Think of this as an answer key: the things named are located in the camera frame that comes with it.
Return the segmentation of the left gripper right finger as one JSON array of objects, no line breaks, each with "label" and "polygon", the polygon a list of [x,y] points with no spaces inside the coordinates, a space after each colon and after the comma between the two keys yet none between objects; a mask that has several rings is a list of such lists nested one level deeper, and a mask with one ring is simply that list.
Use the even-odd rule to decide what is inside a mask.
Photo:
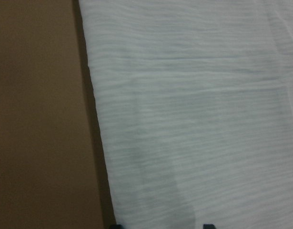
[{"label": "left gripper right finger", "polygon": [[203,224],[203,229],[215,229],[214,224]]}]

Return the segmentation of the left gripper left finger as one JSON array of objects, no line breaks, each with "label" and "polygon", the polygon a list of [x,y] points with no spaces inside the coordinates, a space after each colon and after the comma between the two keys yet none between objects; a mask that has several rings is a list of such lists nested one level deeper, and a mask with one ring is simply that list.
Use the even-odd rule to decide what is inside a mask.
[{"label": "left gripper left finger", "polygon": [[110,229],[122,229],[122,225],[120,225],[120,224],[113,224],[113,225],[110,225]]}]

